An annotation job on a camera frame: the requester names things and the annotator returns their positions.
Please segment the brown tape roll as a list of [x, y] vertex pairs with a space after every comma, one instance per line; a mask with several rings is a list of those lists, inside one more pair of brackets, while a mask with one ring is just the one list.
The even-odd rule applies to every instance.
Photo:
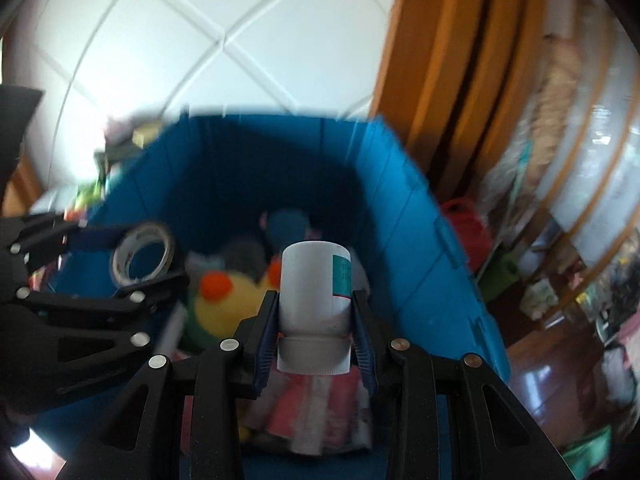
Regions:
[[168, 273], [176, 253], [171, 232], [144, 222], [128, 230], [112, 252], [111, 276], [118, 287], [152, 281]]

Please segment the white plastic bottle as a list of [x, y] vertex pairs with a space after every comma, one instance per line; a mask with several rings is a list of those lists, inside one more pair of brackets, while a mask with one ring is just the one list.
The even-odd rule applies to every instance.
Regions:
[[339, 244], [305, 240], [282, 252], [277, 368], [308, 376], [350, 369], [352, 258]]

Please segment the blue pink pig plush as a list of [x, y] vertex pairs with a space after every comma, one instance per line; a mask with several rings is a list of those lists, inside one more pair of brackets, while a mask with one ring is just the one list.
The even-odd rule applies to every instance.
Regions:
[[306, 240], [310, 222], [303, 211], [288, 208], [264, 212], [260, 217], [260, 227], [271, 247], [282, 252], [288, 245]]

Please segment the yellow duck plush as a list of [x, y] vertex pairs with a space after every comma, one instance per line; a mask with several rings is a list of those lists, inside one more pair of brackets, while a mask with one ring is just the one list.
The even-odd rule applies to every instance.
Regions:
[[255, 316], [270, 290], [279, 290], [281, 259], [270, 262], [266, 273], [255, 283], [239, 272], [208, 271], [198, 281], [188, 311], [186, 333], [198, 348], [231, 338], [240, 323]]

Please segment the black cabinet box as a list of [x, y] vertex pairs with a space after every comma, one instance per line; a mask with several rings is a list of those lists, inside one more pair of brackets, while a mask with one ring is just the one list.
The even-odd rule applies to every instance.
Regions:
[[140, 146], [128, 140], [118, 145], [107, 145], [103, 150], [95, 151], [93, 158], [98, 169], [107, 174], [114, 165], [135, 159], [142, 152]]

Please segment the blue plastic storage crate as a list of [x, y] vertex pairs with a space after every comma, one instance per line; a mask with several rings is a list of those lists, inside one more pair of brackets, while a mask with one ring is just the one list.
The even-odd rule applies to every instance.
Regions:
[[[176, 243], [168, 273], [186, 274], [186, 296], [126, 382], [43, 412], [67, 418], [76, 445], [66, 463], [152, 356], [176, 362], [212, 346], [200, 349], [186, 333], [198, 281], [219, 270], [257, 283], [273, 259], [282, 263], [284, 249], [271, 247], [260, 217], [288, 208], [308, 216], [306, 240], [339, 244], [350, 252], [352, 294], [366, 293], [369, 308], [390, 336], [452, 360], [476, 353], [506, 384], [506, 349], [460, 240], [384, 122], [183, 116], [142, 152], [88, 223], [166, 226]], [[111, 276], [114, 249], [59, 256], [55, 260], [63, 266], [52, 290], [107, 296], [122, 288]], [[241, 479], [388, 479], [386, 431], [369, 396], [370, 450], [305, 456], [283, 443], [240, 437]]]

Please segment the pink tissue box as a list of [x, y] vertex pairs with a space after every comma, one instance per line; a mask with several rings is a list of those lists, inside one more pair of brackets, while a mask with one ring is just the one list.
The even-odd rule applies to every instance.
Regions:
[[136, 125], [130, 118], [110, 118], [103, 130], [105, 145], [115, 146], [129, 141], [134, 133], [134, 128]]

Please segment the yellow sticky note pad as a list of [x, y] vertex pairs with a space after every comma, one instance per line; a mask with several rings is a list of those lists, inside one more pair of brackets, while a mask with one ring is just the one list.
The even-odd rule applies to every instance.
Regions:
[[143, 150], [157, 139], [157, 137], [162, 133], [163, 128], [164, 124], [161, 120], [145, 122], [144, 124], [137, 126], [137, 128], [134, 128], [131, 135], [131, 142]]

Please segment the wooden headboard frame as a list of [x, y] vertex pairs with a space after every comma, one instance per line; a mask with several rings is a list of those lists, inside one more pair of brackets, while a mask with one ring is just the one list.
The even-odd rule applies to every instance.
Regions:
[[442, 202], [498, 162], [532, 88], [546, 0], [394, 0], [370, 114]]

